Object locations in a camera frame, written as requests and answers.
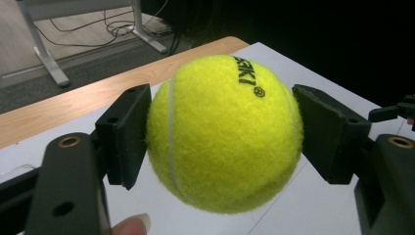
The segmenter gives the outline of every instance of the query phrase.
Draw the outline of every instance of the floor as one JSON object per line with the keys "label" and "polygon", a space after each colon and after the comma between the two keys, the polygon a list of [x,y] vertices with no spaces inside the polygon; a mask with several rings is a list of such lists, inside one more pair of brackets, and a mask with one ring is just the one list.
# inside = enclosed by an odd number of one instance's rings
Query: floor
{"label": "floor", "polygon": [[[34,53],[34,41],[24,23],[22,14],[15,0],[0,1],[0,85],[13,84],[16,75],[26,71],[42,67],[41,62]],[[98,45],[117,44],[122,41],[136,38],[132,33],[123,35],[126,30],[120,29],[115,38],[109,29],[131,24],[133,22],[132,8],[121,8],[96,12],[65,18],[53,19],[53,21],[40,21],[35,24],[49,40],[57,44],[77,44],[89,46],[63,46],[49,42],[45,37],[42,40],[46,49],[55,60],[67,58],[83,52],[100,48]],[[162,19],[143,14],[143,24],[151,31],[168,30],[168,25]]]}

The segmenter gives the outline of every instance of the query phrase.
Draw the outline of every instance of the gray carpet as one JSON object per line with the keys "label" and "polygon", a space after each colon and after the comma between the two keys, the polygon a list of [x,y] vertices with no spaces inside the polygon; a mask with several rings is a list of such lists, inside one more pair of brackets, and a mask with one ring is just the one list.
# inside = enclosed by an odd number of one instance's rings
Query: gray carpet
{"label": "gray carpet", "polygon": [[[173,39],[173,35],[168,35],[157,38],[157,41],[165,47],[171,48]],[[44,74],[1,88],[0,114],[189,50],[191,45],[191,40],[182,37],[173,53],[161,54],[137,38],[120,45],[113,45],[108,49],[100,48],[85,55],[77,55],[76,58],[58,60],[57,63],[63,68],[70,80],[69,87],[58,87],[50,74]],[[88,61],[85,59],[87,57],[94,59]],[[74,60],[77,59],[84,60],[84,62],[76,66],[65,65],[74,64]]]}

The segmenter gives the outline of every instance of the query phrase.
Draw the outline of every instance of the white table surface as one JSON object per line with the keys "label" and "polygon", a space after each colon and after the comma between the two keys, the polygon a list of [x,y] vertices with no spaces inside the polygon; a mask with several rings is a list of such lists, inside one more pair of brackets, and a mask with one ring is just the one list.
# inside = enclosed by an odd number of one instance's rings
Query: white table surface
{"label": "white table surface", "polygon": [[[365,118],[371,110],[379,108],[261,43],[234,55],[269,67],[290,88],[303,84],[320,89]],[[157,85],[152,87],[153,95],[158,88]],[[72,132],[91,133],[95,121],[107,108],[0,149],[0,174],[20,165],[40,166],[50,141]],[[410,126],[400,117],[373,124],[369,137],[375,140],[382,133],[415,139]],[[354,176],[349,185],[329,185],[301,156],[294,176],[280,194],[262,208],[237,215],[208,213],[184,205],[159,183],[148,156],[130,191],[109,185],[106,179],[105,185],[111,223],[146,212],[152,220],[149,234],[154,235],[358,235],[360,226],[353,194],[357,180]]]}

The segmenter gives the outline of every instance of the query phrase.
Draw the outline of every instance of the fingernail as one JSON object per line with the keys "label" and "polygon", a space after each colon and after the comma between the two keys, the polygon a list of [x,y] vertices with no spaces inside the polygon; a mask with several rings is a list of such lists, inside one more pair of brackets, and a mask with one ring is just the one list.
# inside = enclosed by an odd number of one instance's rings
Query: fingernail
{"label": "fingernail", "polygon": [[152,226],[152,221],[150,220],[150,216],[147,213],[137,214],[137,215],[134,215],[134,217],[140,218],[143,221],[144,226],[146,226],[147,232],[150,231],[150,227]]}

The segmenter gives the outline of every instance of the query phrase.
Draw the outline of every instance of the tennis ball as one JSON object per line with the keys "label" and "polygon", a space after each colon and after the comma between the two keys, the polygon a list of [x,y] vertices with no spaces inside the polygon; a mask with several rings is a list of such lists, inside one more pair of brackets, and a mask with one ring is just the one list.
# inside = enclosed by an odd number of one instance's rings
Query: tennis ball
{"label": "tennis ball", "polygon": [[182,202],[207,212],[248,212],[291,178],[302,121],[295,97],[271,70],[207,56],[161,85],[146,142],[160,182]]}

